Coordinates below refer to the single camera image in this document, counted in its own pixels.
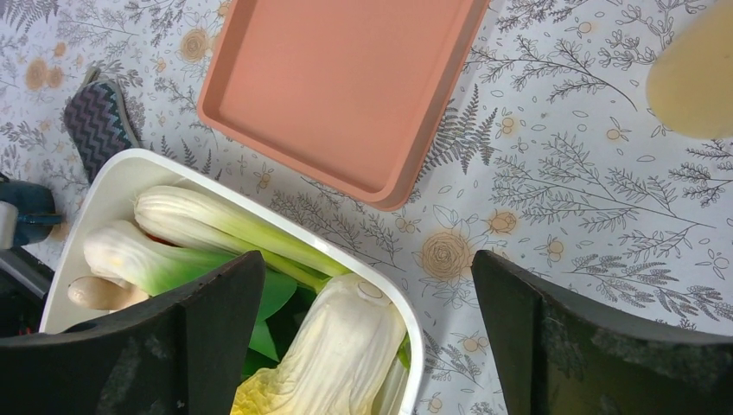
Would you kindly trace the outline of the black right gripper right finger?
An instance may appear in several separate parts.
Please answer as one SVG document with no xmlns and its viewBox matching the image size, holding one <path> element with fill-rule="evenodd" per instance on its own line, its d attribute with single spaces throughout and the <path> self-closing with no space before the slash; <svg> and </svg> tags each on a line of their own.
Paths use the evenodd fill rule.
<svg viewBox="0 0 733 415">
<path fill-rule="evenodd" d="M 731 413 L 730 337 L 623 312 L 489 251 L 471 273 L 508 413 Z"/>
</svg>

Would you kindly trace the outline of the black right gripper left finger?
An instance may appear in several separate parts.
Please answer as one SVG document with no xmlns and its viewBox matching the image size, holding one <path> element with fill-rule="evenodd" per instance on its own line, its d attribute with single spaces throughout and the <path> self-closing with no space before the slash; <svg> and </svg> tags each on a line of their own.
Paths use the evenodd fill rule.
<svg viewBox="0 0 733 415">
<path fill-rule="evenodd" d="M 2 413 L 229 413 L 264 280 L 249 252 L 59 334 L 2 339 Z"/>
</svg>

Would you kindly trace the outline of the dark blue ceramic mug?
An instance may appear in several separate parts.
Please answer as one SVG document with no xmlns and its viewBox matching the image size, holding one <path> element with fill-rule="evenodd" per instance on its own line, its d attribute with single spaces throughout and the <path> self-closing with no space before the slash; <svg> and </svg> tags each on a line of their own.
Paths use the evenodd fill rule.
<svg viewBox="0 0 733 415">
<path fill-rule="evenodd" d="M 42 242 L 62 222 L 48 188 L 1 175 L 2 250 Z"/>
</svg>

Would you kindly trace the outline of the yellow mug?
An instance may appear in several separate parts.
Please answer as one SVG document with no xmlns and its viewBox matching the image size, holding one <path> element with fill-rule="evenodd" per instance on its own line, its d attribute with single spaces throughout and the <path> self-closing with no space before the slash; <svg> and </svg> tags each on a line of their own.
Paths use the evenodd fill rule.
<svg viewBox="0 0 733 415">
<path fill-rule="evenodd" d="M 732 2 L 718 1 L 653 64 L 647 102 L 672 131 L 697 139 L 732 137 Z"/>
</svg>

